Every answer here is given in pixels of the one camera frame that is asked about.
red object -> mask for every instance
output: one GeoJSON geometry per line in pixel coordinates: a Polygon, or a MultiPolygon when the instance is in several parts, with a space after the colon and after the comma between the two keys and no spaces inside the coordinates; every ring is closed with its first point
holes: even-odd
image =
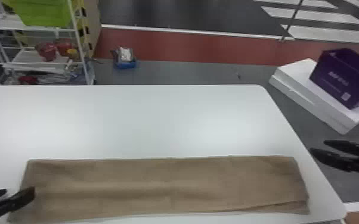
{"type": "Polygon", "coordinates": [[[39,43],[35,46],[41,57],[44,57],[46,61],[52,61],[56,58],[55,45],[53,43],[39,43]]]}
{"type": "Polygon", "coordinates": [[[70,39],[58,39],[54,41],[57,47],[58,53],[63,57],[68,57],[70,54],[67,53],[68,49],[74,48],[70,39]]]}
{"type": "Polygon", "coordinates": [[[37,85],[38,78],[33,76],[21,76],[18,78],[21,85],[37,85]]]}

purple box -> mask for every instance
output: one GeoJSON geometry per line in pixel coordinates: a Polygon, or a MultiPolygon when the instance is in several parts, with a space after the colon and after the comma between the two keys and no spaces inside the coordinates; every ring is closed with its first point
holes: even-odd
{"type": "Polygon", "coordinates": [[[323,51],[310,80],[347,108],[359,107],[359,54],[355,51],[323,51]]]}

gray floor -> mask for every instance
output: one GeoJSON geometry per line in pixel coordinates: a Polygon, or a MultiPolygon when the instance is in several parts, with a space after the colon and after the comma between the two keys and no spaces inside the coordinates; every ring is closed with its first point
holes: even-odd
{"type": "MultiPolygon", "coordinates": [[[[342,136],[273,88],[268,79],[272,66],[249,66],[218,63],[184,63],[139,61],[132,70],[116,70],[111,60],[95,66],[98,84],[105,85],[192,85],[257,84],[264,86],[280,107],[307,148],[324,148],[325,139],[359,142],[359,126],[342,136]]],[[[359,201],[359,173],[347,173],[318,164],[343,202],[359,201]]]]}

white styrofoam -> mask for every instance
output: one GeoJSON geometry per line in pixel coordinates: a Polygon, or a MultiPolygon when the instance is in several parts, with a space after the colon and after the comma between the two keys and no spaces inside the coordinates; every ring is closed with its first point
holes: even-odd
{"type": "Polygon", "coordinates": [[[71,223],[301,224],[345,217],[339,196],[261,86],[0,86],[0,188],[11,193],[33,158],[226,155],[294,157],[310,214],[167,214],[71,223]]]}
{"type": "Polygon", "coordinates": [[[309,77],[315,66],[316,62],[308,58],[279,67],[275,76],[308,98],[320,111],[348,129],[352,129],[359,124],[359,107],[353,110],[346,108],[337,99],[312,82],[309,77]]]}
{"type": "Polygon", "coordinates": [[[287,85],[284,81],[278,78],[276,75],[273,75],[269,83],[276,87],[279,91],[284,93],[287,97],[294,100],[298,103],[301,107],[309,111],[311,114],[315,115],[319,118],[322,122],[327,123],[330,127],[336,130],[341,135],[348,133],[351,128],[345,127],[344,125],[338,123],[336,120],[332,119],[332,117],[328,116],[327,114],[323,113],[318,107],[310,101],[308,98],[304,97],[298,91],[292,89],[289,85],[287,85]]]}

brown towel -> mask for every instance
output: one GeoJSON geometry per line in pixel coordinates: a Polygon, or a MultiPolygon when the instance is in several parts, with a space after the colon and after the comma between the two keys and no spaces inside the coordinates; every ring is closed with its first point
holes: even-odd
{"type": "Polygon", "coordinates": [[[293,158],[31,160],[22,188],[35,201],[11,221],[58,222],[130,214],[264,211],[305,214],[293,158]]]}

